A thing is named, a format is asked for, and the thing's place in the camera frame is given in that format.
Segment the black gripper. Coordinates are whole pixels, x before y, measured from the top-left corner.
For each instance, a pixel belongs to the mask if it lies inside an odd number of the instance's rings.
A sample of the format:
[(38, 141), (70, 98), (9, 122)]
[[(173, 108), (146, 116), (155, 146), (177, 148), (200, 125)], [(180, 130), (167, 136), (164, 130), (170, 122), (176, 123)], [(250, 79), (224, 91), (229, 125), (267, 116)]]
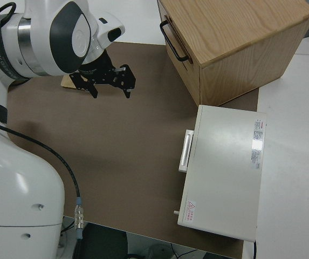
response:
[(114, 67), (107, 51), (104, 51), (95, 61), (82, 65), (77, 72), (70, 74), (69, 77), (78, 90), (88, 91), (94, 99), (98, 96), (96, 84), (120, 88), (129, 99), (136, 82), (130, 67), (127, 64), (119, 68)]

